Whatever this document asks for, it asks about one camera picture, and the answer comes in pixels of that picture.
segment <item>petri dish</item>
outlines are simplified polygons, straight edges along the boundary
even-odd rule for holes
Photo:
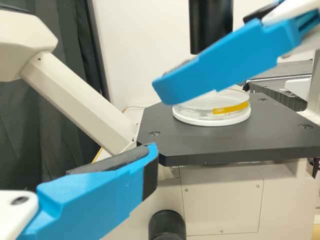
[[[174,105],[173,116],[187,124],[217,127],[241,123],[251,115],[249,94],[228,88]]]

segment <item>microscope focus knob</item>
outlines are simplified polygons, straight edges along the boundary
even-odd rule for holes
[[[149,240],[186,240],[186,224],[175,211],[162,210],[149,222]]]

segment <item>yellow label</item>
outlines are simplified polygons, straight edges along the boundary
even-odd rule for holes
[[[234,106],[214,108],[214,109],[212,109],[212,112],[213,112],[213,114],[227,114],[227,113],[232,113],[232,112],[236,112],[236,111],[245,109],[248,106],[249,106],[249,102],[245,101],[243,103],[240,103],[240,104],[234,105]]]

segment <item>white wall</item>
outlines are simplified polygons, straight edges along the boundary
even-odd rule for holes
[[[234,29],[273,0],[234,0]],[[111,102],[159,101],[151,83],[190,55],[188,0],[94,0]],[[312,58],[312,53],[286,61]]]

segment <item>microscope stage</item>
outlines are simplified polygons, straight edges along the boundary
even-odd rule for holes
[[[164,166],[221,165],[320,156],[320,126],[264,95],[250,95],[251,116],[219,127],[183,123],[172,106],[144,110],[139,144],[155,142]]]

